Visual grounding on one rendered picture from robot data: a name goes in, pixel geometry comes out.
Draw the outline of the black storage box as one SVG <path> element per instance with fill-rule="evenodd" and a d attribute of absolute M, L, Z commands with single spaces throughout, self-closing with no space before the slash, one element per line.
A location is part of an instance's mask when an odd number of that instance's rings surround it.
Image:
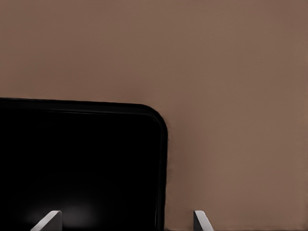
<path fill-rule="evenodd" d="M 164 231 L 168 130 L 143 104 L 0 97 L 0 231 Z"/>

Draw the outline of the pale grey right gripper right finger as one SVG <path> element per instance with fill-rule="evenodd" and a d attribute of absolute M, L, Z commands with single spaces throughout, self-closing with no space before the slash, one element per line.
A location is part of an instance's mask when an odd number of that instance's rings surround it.
<path fill-rule="evenodd" d="M 193 230 L 194 231 L 214 231 L 209 219 L 202 210 L 193 212 Z"/>

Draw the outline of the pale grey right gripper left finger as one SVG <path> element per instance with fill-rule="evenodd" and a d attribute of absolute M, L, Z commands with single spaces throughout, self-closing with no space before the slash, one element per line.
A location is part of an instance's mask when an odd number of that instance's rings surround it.
<path fill-rule="evenodd" d="M 50 211 L 30 231 L 63 231 L 62 211 Z"/>

